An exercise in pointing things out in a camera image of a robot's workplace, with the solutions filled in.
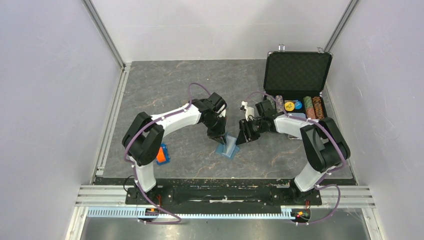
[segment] blue disc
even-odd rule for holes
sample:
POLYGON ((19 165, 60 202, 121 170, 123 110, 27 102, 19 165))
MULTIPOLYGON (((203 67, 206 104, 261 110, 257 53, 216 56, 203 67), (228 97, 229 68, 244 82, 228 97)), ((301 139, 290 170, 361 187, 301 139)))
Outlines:
POLYGON ((301 109, 302 108, 302 103, 301 101, 296 101, 294 103, 294 109, 301 109))

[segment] gray marble tabletop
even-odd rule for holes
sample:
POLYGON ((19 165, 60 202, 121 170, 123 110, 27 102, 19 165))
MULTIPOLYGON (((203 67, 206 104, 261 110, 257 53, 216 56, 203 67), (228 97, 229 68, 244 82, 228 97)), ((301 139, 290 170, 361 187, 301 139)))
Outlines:
MULTIPOLYGON (((187 86, 197 82, 217 92, 226 103, 226 131, 239 134, 244 117, 240 105, 248 94, 263 89, 266 60, 190 60, 133 62, 114 129, 103 177, 126 178, 131 167, 123 161, 122 137, 140 112, 161 114, 188 101, 187 86)), ((198 86, 192 86, 194 98, 207 98, 198 86)), ((260 102, 254 96, 250 105, 260 102)), ((329 117, 334 117, 328 96, 323 94, 329 117)), ((259 140, 240 145, 229 159, 215 153, 218 143, 206 135, 207 128, 197 124, 175 131, 163 139, 170 163, 154 166, 156 178, 293 178, 307 163, 301 140, 285 134, 264 133, 259 140)), ((332 178, 351 178, 349 167, 332 178)))

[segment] orange and blue box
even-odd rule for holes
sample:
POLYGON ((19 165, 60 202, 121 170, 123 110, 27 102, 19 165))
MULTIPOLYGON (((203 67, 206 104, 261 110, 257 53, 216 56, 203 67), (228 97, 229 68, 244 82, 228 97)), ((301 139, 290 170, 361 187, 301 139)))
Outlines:
POLYGON ((157 165, 167 164, 170 162, 170 156, 168 154, 168 149, 165 143, 160 144, 159 152, 156 156, 157 165))

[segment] yellow disc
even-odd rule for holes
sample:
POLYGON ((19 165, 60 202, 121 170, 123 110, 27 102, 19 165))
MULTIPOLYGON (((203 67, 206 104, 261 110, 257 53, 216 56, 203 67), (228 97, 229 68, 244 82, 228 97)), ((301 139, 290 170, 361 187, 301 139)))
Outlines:
POLYGON ((291 101, 288 101, 288 102, 284 103, 284 108, 287 111, 293 111, 295 109, 295 103, 294 102, 291 102, 291 101))

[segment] white panel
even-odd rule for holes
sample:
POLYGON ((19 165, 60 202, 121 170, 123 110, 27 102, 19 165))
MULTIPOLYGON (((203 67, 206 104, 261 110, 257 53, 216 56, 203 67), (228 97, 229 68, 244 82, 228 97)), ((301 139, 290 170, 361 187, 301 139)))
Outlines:
POLYGON ((325 47, 349 0, 93 0, 125 61, 264 59, 325 47))
POLYGON ((327 86, 387 239, 422 239, 423 1, 361 1, 334 49, 327 86))
POLYGON ((118 68, 80 0, 0 7, 0 239, 61 240, 118 68))

